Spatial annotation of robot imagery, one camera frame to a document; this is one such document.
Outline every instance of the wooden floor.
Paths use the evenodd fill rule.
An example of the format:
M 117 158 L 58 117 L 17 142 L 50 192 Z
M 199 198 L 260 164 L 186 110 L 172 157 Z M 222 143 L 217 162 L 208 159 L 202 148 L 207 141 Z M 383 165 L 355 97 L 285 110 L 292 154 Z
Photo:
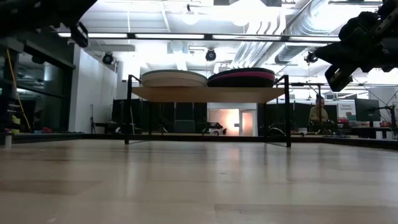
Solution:
M 0 150 L 0 223 L 398 223 L 398 153 L 79 140 Z

